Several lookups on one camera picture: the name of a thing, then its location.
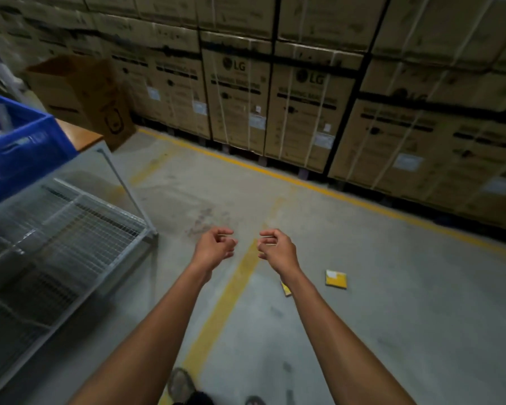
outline concrete floor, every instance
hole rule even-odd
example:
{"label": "concrete floor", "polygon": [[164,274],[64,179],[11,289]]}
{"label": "concrete floor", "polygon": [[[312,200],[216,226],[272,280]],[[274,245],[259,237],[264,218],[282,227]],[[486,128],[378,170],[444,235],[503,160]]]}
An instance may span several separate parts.
{"label": "concrete floor", "polygon": [[[157,255],[90,298],[0,404],[65,403],[168,290],[212,224],[232,227],[240,243],[203,289],[177,363],[217,404],[248,395],[268,405],[332,403],[292,298],[247,253],[264,225],[291,236],[323,297],[417,403],[506,404],[504,246],[192,147],[138,133],[115,153],[160,232]],[[108,175],[89,162],[75,167],[71,182],[130,209]],[[326,269],[346,272],[348,290],[324,286]]]}

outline metal wire cart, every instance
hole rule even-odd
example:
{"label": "metal wire cart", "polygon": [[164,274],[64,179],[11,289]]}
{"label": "metal wire cart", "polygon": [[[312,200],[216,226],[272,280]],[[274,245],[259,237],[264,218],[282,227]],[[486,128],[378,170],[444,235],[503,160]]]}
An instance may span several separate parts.
{"label": "metal wire cart", "polygon": [[[137,217],[61,179],[103,157]],[[157,236],[98,143],[0,204],[0,389],[143,240]]]}

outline shoe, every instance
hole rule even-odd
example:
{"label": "shoe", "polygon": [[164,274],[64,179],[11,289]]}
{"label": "shoe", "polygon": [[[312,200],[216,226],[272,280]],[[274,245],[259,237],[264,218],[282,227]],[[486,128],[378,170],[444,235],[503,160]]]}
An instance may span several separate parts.
{"label": "shoe", "polygon": [[252,395],[248,396],[245,400],[245,405],[266,405],[260,396]]}
{"label": "shoe", "polygon": [[186,403],[196,389],[191,376],[185,369],[174,368],[170,373],[167,391],[174,402]]}

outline yellow floor marking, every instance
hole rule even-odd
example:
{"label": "yellow floor marking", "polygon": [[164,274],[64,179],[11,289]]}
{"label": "yellow floor marking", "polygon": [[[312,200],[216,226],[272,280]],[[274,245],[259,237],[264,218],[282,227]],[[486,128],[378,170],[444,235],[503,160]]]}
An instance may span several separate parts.
{"label": "yellow floor marking", "polygon": [[[182,148],[178,145],[171,145],[164,148],[163,152],[155,159],[152,159],[143,169],[138,171],[129,179],[132,186],[137,186],[145,181],[152,173],[159,170],[165,163],[169,162],[174,156],[182,152]],[[126,190],[122,185],[116,186],[109,195],[109,202],[114,204],[118,202]]]}
{"label": "yellow floor marking", "polygon": [[478,247],[482,247],[482,248],[485,248],[489,251],[493,251],[495,253],[503,254],[506,256],[506,246],[504,246],[504,245],[494,244],[492,241],[487,241],[485,239],[475,237],[471,234],[466,234],[461,231],[457,231],[457,230],[450,229],[447,227],[442,227],[442,226],[439,226],[439,225],[432,223],[430,221],[421,219],[419,217],[413,217],[413,216],[401,213],[399,211],[389,209],[384,206],[379,206],[377,204],[368,202],[366,200],[361,200],[356,197],[352,197],[352,196],[346,195],[344,193],[337,192],[335,190],[326,189],[324,187],[316,186],[315,184],[311,184],[311,183],[304,182],[303,180],[299,180],[296,177],[283,175],[282,173],[277,173],[277,172],[274,172],[274,171],[267,169],[267,168],[251,165],[249,163],[242,162],[242,161],[234,159],[232,157],[221,155],[219,153],[212,152],[208,149],[204,149],[202,147],[192,145],[192,144],[190,144],[188,142],[184,142],[178,138],[173,138],[173,137],[165,135],[165,134],[152,132],[150,130],[146,130],[146,129],[142,129],[142,128],[140,128],[139,131],[141,131],[142,133],[145,133],[147,135],[153,136],[157,139],[173,142],[174,144],[176,144],[178,146],[182,146],[184,148],[195,150],[195,151],[203,153],[207,156],[211,156],[213,158],[217,158],[217,159],[223,160],[225,162],[233,163],[235,165],[242,166],[242,167],[249,169],[249,170],[255,170],[256,172],[263,173],[263,174],[268,175],[270,177],[275,177],[276,179],[280,179],[285,182],[292,183],[293,185],[297,185],[297,186],[305,187],[310,190],[314,190],[317,193],[321,193],[325,196],[329,196],[329,197],[332,197],[332,198],[338,199],[338,200],[343,200],[343,201],[350,203],[354,206],[358,206],[358,207],[367,209],[369,211],[379,213],[379,214],[382,214],[387,217],[391,217],[393,219],[403,220],[406,223],[413,224],[415,226],[419,226],[424,229],[428,229],[430,231],[435,231],[440,234],[445,234],[447,236],[458,239],[460,241],[464,241],[466,243],[469,243],[469,244],[472,244],[472,245],[475,245]]}
{"label": "yellow floor marking", "polygon": [[[276,201],[270,208],[270,212],[268,213],[265,223],[262,225],[263,230],[269,228],[268,224],[270,221],[276,217],[277,212],[281,209],[283,204],[288,199],[293,198],[295,191],[296,187],[291,187],[286,197],[280,196],[276,198]],[[193,345],[191,345],[186,359],[181,365],[182,368],[189,372],[189,375],[191,375],[194,381],[198,381],[202,368],[208,359],[208,354],[223,331],[223,328],[229,319],[230,313],[232,313],[234,306],[236,306],[236,303],[244,292],[245,286],[247,286],[249,279],[251,278],[251,274],[255,271],[255,268],[260,260],[261,259],[258,258],[257,239],[254,239],[238,264],[236,271],[227,283],[227,286],[221,294],[220,299],[217,301],[214,310],[210,314],[208,320],[204,323],[197,339]],[[159,401],[159,405],[170,404],[172,404],[172,400],[170,399],[166,389]]]}

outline blue plastic crate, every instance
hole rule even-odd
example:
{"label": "blue plastic crate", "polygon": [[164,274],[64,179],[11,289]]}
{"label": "blue plastic crate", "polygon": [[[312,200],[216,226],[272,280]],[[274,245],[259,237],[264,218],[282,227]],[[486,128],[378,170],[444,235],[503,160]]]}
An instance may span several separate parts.
{"label": "blue plastic crate", "polygon": [[54,116],[0,96],[13,130],[0,135],[0,201],[73,159],[77,151]]}

